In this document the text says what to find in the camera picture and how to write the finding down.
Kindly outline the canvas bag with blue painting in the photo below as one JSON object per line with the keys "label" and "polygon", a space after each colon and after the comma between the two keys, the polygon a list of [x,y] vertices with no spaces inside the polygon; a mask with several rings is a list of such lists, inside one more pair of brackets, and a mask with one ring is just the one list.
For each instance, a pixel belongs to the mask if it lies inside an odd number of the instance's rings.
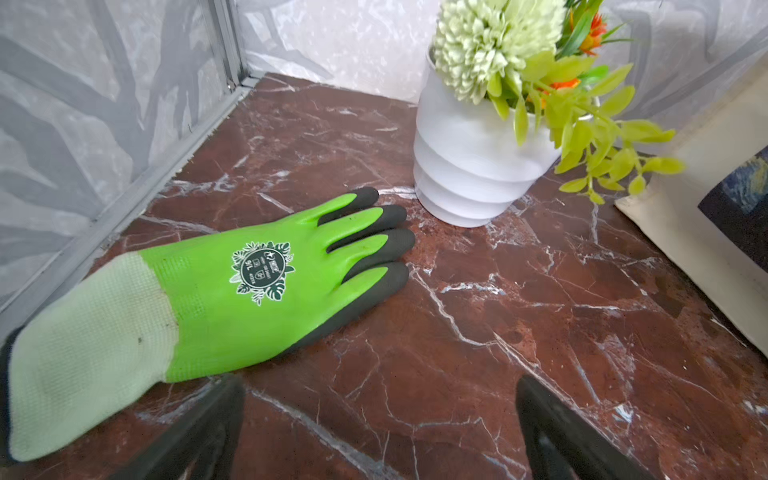
{"label": "canvas bag with blue painting", "polygon": [[617,208],[767,351],[767,58],[675,140],[687,168]]}

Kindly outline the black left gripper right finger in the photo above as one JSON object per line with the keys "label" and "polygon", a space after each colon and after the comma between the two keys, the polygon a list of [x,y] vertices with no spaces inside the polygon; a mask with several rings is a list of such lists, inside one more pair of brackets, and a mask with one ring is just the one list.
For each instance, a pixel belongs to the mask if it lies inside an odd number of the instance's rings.
{"label": "black left gripper right finger", "polygon": [[515,404],[535,479],[653,477],[536,378],[524,375],[519,379]]}

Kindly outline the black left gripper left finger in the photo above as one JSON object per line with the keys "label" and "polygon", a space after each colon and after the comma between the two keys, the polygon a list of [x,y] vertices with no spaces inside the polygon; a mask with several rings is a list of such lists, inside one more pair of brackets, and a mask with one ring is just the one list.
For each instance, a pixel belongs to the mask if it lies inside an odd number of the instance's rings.
{"label": "black left gripper left finger", "polygon": [[228,479],[242,427],[245,389],[226,375],[113,479]]}

